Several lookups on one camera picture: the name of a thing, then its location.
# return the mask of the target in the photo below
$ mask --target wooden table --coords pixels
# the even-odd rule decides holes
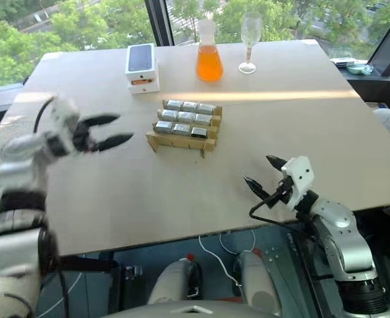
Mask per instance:
[[[161,91],[135,96],[126,89],[126,50],[48,54],[0,124],[0,146],[30,133],[42,102],[61,91],[83,116],[121,114],[93,129],[96,138],[134,132],[114,150],[49,168],[48,216],[61,255],[259,225],[248,217],[259,199],[243,176],[273,191],[281,174],[267,154],[308,156],[313,189],[352,210],[390,204],[390,134],[314,40],[259,43],[250,75],[237,69],[245,47],[220,45],[224,76],[216,83],[197,79],[195,46],[156,52]],[[165,146],[154,153],[146,142],[160,101],[171,98],[223,106],[217,147],[205,159]],[[47,114],[41,131],[51,127]],[[295,218],[282,203],[259,214]]]

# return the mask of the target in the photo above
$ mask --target blue floor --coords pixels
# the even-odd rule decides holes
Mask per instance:
[[[255,229],[254,233],[256,235],[256,248],[261,250],[264,262],[280,296],[283,317],[316,317],[311,295],[305,285],[303,286],[301,283],[302,271],[299,259],[289,244],[287,230],[270,226]],[[227,248],[238,252],[250,249],[253,241],[251,231],[226,234],[222,236],[222,239]],[[222,258],[227,270],[231,273],[235,256],[222,249],[218,235],[203,237],[202,242],[206,248]],[[187,254],[193,254],[195,260],[202,267],[205,299],[234,297],[232,283],[224,275],[217,259],[203,251],[197,238],[193,238],[116,252],[115,260],[122,265],[143,267],[144,273],[140,280],[142,283],[138,286],[135,305],[146,303],[161,271],[170,263],[186,257]],[[93,253],[85,257],[97,258],[98,254]],[[328,273],[328,268],[324,264],[322,264],[322,268],[324,272]],[[111,285],[109,274],[83,273],[80,275],[80,273],[67,272],[66,278],[68,287],[72,288],[70,291],[71,318],[97,318],[107,314],[108,294]],[[336,284],[333,280],[325,280],[322,286],[334,317],[342,317],[341,301],[338,297]],[[46,312],[61,299],[60,291],[57,278],[42,290],[38,302],[37,317],[64,316],[62,302]]]

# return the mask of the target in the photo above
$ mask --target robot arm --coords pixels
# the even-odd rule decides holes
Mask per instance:
[[[297,212],[298,219],[313,225],[338,285],[345,316],[390,318],[371,250],[358,232],[354,214],[343,204],[319,197],[310,190],[314,173],[307,157],[292,158],[288,162],[274,156],[267,159],[283,174],[272,195],[275,198],[267,204],[271,208],[281,200]],[[245,180],[259,197],[268,197],[254,180],[247,177]]]
[[[48,165],[68,154],[104,151],[132,136],[96,142],[89,128],[118,115],[79,121],[68,99],[52,100],[54,131],[18,137],[0,151],[0,318],[34,317],[40,279],[58,266],[56,237],[48,229],[45,209]]]

